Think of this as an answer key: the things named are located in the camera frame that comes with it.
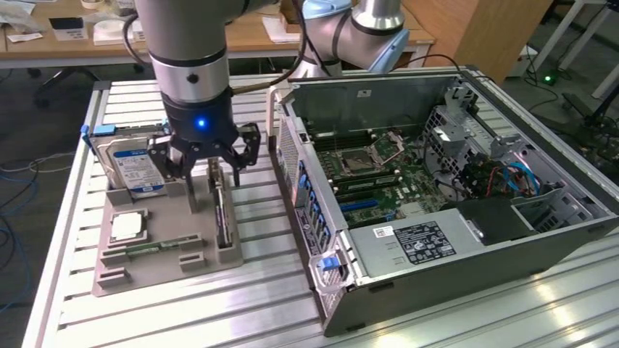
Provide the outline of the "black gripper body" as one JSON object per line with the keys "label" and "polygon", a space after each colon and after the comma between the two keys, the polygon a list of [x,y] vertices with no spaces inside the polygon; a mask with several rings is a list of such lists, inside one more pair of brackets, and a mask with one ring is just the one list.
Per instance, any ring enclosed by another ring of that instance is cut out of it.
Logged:
{"label": "black gripper body", "polygon": [[213,153],[214,144],[229,149],[238,132],[232,116],[232,90],[224,90],[213,99],[201,102],[174,101],[161,94],[166,119],[173,134],[172,145],[182,153],[192,147]]}

